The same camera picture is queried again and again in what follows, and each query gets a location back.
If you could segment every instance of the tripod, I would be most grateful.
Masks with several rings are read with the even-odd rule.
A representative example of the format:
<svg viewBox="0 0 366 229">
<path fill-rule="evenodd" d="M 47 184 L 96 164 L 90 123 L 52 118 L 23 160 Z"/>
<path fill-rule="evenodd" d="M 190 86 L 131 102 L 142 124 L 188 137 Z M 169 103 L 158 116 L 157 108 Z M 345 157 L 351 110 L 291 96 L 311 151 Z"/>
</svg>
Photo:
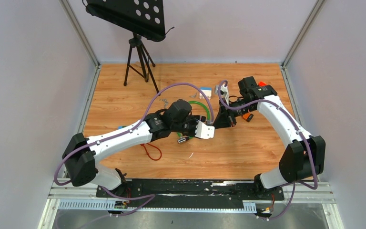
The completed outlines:
<svg viewBox="0 0 366 229">
<path fill-rule="evenodd" d="M 153 74 L 152 74 L 151 68 L 149 67 L 149 63 L 148 63 L 148 60 L 147 60 L 145 54 L 148 56 L 148 59 L 151 61 L 153 67 L 155 67 L 155 64 L 153 63 L 152 58 L 150 57 L 148 51 L 146 50 L 145 45 L 143 44 L 143 42 L 141 40 L 141 36 L 134 32 L 132 34 L 134 35 L 134 37 L 128 40 L 128 43 L 130 44 L 130 51 L 128 52 L 128 61 L 127 61 L 127 69 L 125 71 L 124 86 L 127 86 L 128 70 L 130 68 L 132 68 L 142 78 L 144 78 L 145 82 L 148 82 L 149 78 L 148 78 L 148 74 L 146 72 L 145 65 L 144 65 L 144 61 L 145 61 L 146 67 L 148 69 L 148 73 L 149 73 L 149 75 L 151 75 L 153 85 L 155 86 L 155 90 L 158 93 L 159 89 L 158 89 L 158 86 L 156 85 L 155 79 L 153 78 Z M 137 71 L 134 67 L 132 67 L 130 65 L 131 53 L 132 53 L 133 48 L 137 48 L 137 53 L 138 53 L 138 57 L 140 58 L 142 73 Z"/>
</svg>

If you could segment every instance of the small white box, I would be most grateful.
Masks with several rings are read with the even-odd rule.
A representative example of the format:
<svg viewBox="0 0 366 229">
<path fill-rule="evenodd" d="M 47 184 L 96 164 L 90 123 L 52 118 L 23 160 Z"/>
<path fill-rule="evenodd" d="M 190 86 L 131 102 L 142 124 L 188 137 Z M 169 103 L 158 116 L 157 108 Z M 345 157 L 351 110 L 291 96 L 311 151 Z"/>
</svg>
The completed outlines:
<svg viewBox="0 0 366 229">
<path fill-rule="evenodd" d="M 211 95 L 213 94 L 211 87 L 200 87 L 200 90 L 204 92 L 208 99 L 211 99 Z M 200 99 L 204 99 L 203 94 L 200 93 Z"/>
</svg>

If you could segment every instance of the wooden table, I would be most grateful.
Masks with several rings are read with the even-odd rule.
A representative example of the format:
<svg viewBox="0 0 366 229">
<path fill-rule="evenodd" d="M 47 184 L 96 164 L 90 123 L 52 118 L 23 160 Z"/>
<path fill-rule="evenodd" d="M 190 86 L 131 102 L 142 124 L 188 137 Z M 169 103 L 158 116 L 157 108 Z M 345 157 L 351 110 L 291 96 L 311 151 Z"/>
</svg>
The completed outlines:
<svg viewBox="0 0 366 229">
<path fill-rule="evenodd" d="M 151 80 L 146 83 L 132 70 L 128 85 L 124 87 L 125 67 L 125 64 L 102 66 L 84 129 L 85 136 L 104 134 L 136 122 L 156 94 Z M 257 82 L 273 86 L 285 107 L 292 111 L 278 64 L 157 64 L 153 74 L 160 89 L 178 82 L 214 89 L 221 80 L 227 79 L 230 95 L 240 95 L 237 82 L 254 76 Z M 171 88 L 156 99 L 150 112 L 163 108 L 160 99 L 167 99 L 169 104 L 177 99 L 205 104 L 198 94 L 195 99 L 190 98 L 194 94 L 195 89 L 188 86 Z M 215 94 L 211 103 L 216 116 L 218 97 Z M 205 110 L 194 104 L 193 114 L 205 115 Z M 128 178 L 253 179 L 256 174 L 278 166 L 285 147 L 268 121 L 255 112 L 251 122 L 240 117 L 237 122 L 234 128 L 216 130 L 214 138 L 208 140 L 191 139 L 178 144 L 179 137 L 171 133 L 168 138 L 153 142 L 163 152 L 159 161 L 150 160 L 142 146 L 134 146 L 106 158 L 102 164 L 120 169 Z M 156 149 L 147 148 L 153 158 L 159 156 Z"/>
</svg>

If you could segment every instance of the gray floor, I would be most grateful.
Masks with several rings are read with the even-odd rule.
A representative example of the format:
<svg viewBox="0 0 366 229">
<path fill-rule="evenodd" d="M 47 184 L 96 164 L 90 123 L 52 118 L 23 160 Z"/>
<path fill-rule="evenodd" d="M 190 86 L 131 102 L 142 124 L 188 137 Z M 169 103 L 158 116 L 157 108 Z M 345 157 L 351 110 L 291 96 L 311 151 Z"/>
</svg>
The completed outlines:
<svg viewBox="0 0 366 229">
<path fill-rule="evenodd" d="M 275 204 L 276 214 L 284 204 Z M 95 210 L 59 210 L 53 229 L 76 229 L 85 223 L 108 214 Z M 180 213 L 136 212 L 125 217 L 106 217 L 86 229 L 328 229 L 320 204 L 292 204 L 279 219 L 265 222 L 253 214 L 243 213 Z"/>
</svg>

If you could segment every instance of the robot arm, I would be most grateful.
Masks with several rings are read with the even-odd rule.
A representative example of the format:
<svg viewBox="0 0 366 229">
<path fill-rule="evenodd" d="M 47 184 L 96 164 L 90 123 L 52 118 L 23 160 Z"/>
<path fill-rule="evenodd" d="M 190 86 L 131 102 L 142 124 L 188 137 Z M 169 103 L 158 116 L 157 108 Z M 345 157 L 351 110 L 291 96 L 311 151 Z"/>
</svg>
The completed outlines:
<svg viewBox="0 0 366 229">
<path fill-rule="evenodd" d="M 257 189 L 255 191 L 268 192 L 271 188 L 312 176 L 309 158 L 305 154 L 306 147 L 299 132 L 303 133 L 309 143 L 316 174 L 321 174 L 325 157 L 325 141 L 323 138 L 321 136 L 312 136 L 289 113 L 289 116 L 286 116 L 281 110 L 269 103 L 269 101 L 273 102 L 288 112 L 272 86 L 258 85 L 253 77 L 242 79 L 238 85 L 241 97 L 233 103 L 230 103 L 227 98 L 228 88 L 225 86 L 221 87 L 223 100 L 229 103 L 230 107 L 244 106 L 256 100 L 263 100 L 263 102 L 254 103 L 237 110 L 229 110 L 220 102 L 220 110 L 213 126 L 216 129 L 234 127 L 236 125 L 236 117 L 258 110 L 271 123 L 286 146 L 278 167 L 255 176 L 256 185 L 254 187 Z"/>
<path fill-rule="evenodd" d="M 191 115 L 192 107 L 184 100 L 178 100 L 169 109 L 148 114 L 141 124 L 127 134 L 102 142 L 101 140 L 129 131 L 136 123 L 122 129 L 98 136 L 85 138 L 82 133 L 74 135 L 62 158 L 74 149 L 91 144 L 74 154 L 66 162 L 68 174 L 75 187 L 93 183 L 108 190 L 117 188 L 125 179 L 118 169 L 110 169 L 100 165 L 100 161 L 131 146 L 156 141 L 168 137 L 171 132 L 208 139 L 214 137 L 214 127 L 205 123 L 205 117 Z"/>
</svg>

